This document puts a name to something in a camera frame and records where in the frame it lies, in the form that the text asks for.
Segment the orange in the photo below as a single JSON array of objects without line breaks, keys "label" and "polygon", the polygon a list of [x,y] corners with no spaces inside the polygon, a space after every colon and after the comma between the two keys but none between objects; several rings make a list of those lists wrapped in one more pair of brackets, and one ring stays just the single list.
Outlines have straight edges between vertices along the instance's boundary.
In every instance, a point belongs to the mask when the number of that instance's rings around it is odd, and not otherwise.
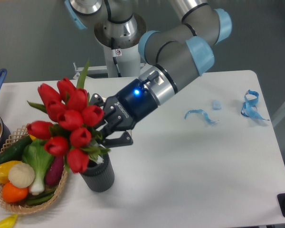
[{"label": "orange", "polygon": [[17,188],[12,183],[8,182],[3,186],[2,198],[7,203],[14,203],[26,198],[29,193],[29,188]]}]

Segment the purple eggplant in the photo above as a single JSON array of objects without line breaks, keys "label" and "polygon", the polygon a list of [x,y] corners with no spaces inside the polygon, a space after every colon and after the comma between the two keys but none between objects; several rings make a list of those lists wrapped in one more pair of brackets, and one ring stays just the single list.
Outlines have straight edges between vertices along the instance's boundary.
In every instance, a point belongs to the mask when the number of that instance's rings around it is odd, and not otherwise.
[{"label": "purple eggplant", "polygon": [[55,157],[51,167],[47,171],[45,183],[49,186],[57,185],[61,179],[63,169],[63,157]]}]

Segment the yellow bell pepper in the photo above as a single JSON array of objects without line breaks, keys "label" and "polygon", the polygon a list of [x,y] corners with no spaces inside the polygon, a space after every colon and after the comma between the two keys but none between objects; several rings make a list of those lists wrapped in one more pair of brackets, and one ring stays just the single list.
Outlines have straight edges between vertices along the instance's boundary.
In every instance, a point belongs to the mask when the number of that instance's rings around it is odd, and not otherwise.
[{"label": "yellow bell pepper", "polygon": [[0,164],[0,183],[6,184],[9,182],[9,171],[11,167],[19,163],[21,163],[21,161],[8,161]]},{"label": "yellow bell pepper", "polygon": [[29,135],[30,136],[30,139],[32,140],[32,141],[34,141],[35,139],[36,139],[36,137],[35,136],[33,136],[33,135]]}]

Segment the woven basket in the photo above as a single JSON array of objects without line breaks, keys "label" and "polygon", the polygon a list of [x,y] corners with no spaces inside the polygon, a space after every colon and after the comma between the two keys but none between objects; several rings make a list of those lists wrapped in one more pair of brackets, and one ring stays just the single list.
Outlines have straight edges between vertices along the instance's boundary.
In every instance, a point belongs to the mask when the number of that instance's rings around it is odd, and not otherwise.
[{"label": "woven basket", "polygon": [[[23,136],[26,136],[27,134],[28,133],[27,133],[27,129],[25,126],[22,126],[22,128],[18,128],[17,131],[15,131],[13,134],[11,134],[9,136],[9,138],[6,140],[5,144],[1,148],[0,153],[5,151],[6,148],[8,148],[13,143],[15,143],[17,140],[19,140]],[[66,184],[66,180],[67,180],[67,171],[66,171],[66,169],[64,169],[64,171],[62,173],[61,180],[57,186],[54,186],[54,187],[46,186],[46,191],[57,187],[57,189],[54,192],[54,196],[50,200],[48,200],[47,202],[45,202],[41,205],[37,205],[37,206],[28,206],[25,203],[21,204],[21,203],[7,203],[7,202],[5,202],[2,198],[2,188],[3,188],[4,184],[0,183],[0,206],[2,208],[4,208],[6,211],[10,211],[14,214],[21,214],[21,215],[32,214],[32,213],[44,210],[49,205],[51,205],[57,199],[57,197],[60,195],[62,189],[64,188],[64,186]]]}]

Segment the black vase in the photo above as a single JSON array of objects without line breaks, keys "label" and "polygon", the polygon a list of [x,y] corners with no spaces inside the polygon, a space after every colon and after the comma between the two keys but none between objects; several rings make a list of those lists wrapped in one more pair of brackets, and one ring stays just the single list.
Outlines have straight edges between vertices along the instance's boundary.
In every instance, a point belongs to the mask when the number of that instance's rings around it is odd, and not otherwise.
[{"label": "black vase", "polygon": [[82,178],[92,191],[103,192],[114,183],[114,171],[108,154],[102,156],[104,162],[96,166],[89,163],[87,170],[81,173]]}]

